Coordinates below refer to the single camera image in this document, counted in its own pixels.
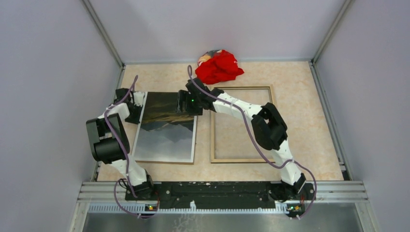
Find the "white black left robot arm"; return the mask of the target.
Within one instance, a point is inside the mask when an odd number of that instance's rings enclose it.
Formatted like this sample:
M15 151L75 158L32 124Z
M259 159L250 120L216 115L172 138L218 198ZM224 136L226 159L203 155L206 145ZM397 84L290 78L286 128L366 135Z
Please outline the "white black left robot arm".
M145 92L116 90L117 99L102 115L86 122L93 158L117 169L127 184L129 199L149 200L155 194L151 176L132 157L130 142L123 124L138 125L146 101Z

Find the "light wooden picture frame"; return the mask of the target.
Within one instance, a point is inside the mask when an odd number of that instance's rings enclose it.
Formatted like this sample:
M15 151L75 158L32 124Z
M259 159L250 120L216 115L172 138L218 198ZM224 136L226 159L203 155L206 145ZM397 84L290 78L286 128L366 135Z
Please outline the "light wooden picture frame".
M271 85L250 87L222 87L225 93L245 102L265 105L276 103ZM264 163L250 140L243 118L210 112L211 163Z

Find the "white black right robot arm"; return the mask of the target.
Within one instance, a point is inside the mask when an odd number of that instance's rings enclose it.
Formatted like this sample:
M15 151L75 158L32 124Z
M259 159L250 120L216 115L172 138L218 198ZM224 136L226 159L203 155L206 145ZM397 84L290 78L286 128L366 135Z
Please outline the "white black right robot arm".
M201 116L203 110L243 120L259 155L280 170L285 196L297 199L303 193L306 177L293 159L288 143L288 127L274 104L248 103L222 89L210 90L201 80L194 78L187 82L185 90L178 91L176 112Z

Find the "landscape photo print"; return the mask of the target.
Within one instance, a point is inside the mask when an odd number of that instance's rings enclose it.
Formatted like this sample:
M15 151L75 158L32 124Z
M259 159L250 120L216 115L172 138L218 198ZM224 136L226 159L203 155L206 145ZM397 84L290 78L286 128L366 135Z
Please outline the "landscape photo print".
M141 162L193 163L197 117L177 113L176 92L147 92L132 156Z

